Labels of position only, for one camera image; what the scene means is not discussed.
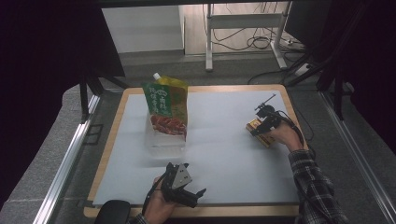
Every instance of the black mechanical device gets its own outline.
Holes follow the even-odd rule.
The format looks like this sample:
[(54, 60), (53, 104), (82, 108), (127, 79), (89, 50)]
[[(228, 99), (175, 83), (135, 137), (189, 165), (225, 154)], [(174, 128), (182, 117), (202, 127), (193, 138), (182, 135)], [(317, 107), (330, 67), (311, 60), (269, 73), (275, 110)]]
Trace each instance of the black mechanical device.
[(259, 110), (256, 115), (261, 119), (261, 124), (250, 131), (253, 136), (269, 133), (271, 130), (277, 128), (280, 125), (280, 122), (283, 120), (298, 134), (300, 138), (301, 144), (304, 144), (304, 138), (300, 131), (300, 129), (294, 124), (294, 122), (288, 117), (288, 115), (280, 110), (275, 111), (274, 107), (271, 105), (267, 105), (266, 103), (274, 98), (276, 94), (273, 94), (268, 100), (264, 103), (261, 103), (255, 110)]
[(151, 190), (148, 192), (145, 203), (143, 204), (142, 214), (146, 212), (146, 207), (149, 204), (149, 198), (154, 190), (157, 188), (161, 180), (161, 191), (163, 197), (167, 202), (175, 202), (186, 205), (188, 207), (195, 207), (198, 204), (198, 199), (204, 196), (206, 189), (198, 191), (196, 194), (184, 190), (184, 188), (192, 181), (189, 172), (187, 171), (188, 163), (174, 165), (171, 162), (166, 166), (165, 173), (154, 183)]

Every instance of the food pouch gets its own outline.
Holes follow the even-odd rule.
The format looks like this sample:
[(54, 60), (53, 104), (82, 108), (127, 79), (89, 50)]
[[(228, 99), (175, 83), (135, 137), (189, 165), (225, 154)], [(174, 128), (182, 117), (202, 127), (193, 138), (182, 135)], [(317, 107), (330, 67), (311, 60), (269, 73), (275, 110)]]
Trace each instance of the food pouch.
[(181, 80), (155, 74), (155, 83), (143, 83), (153, 130), (171, 135), (187, 135), (188, 85)]

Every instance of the plaid sleeve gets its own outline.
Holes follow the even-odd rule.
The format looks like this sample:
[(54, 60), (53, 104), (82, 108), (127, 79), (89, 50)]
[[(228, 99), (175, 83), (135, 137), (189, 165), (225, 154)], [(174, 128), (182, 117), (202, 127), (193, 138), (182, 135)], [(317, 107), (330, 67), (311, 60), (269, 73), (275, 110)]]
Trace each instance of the plaid sleeve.
[(329, 223), (329, 219), (332, 223), (348, 223), (341, 206), (334, 199), (332, 181), (321, 172), (314, 159), (311, 150), (289, 154), (294, 180), (300, 186), (300, 216), (296, 223)]
[(131, 219), (127, 224), (149, 224), (145, 217), (141, 213), (139, 213), (136, 217)]

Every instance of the white wall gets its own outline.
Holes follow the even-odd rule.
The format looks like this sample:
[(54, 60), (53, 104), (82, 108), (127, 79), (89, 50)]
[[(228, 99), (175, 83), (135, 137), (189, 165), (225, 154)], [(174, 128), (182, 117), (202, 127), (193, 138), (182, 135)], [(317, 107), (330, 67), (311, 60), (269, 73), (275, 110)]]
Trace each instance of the white wall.
[(179, 6), (103, 8), (118, 53), (183, 49)]

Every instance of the person's left hand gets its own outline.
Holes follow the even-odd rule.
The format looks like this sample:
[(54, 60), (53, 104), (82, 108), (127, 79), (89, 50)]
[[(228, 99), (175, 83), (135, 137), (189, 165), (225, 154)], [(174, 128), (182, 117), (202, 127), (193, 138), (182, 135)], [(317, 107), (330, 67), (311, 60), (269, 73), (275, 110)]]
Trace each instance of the person's left hand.
[[(154, 183), (157, 182), (159, 177), (154, 179)], [(157, 188), (151, 194), (151, 197), (148, 202), (148, 206), (145, 212), (145, 219), (149, 224), (162, 224), (168, 219), (177, 203), (167, 202), (163, 197), (163, 192), (161, 191), (162, 181), (158, 184)]]

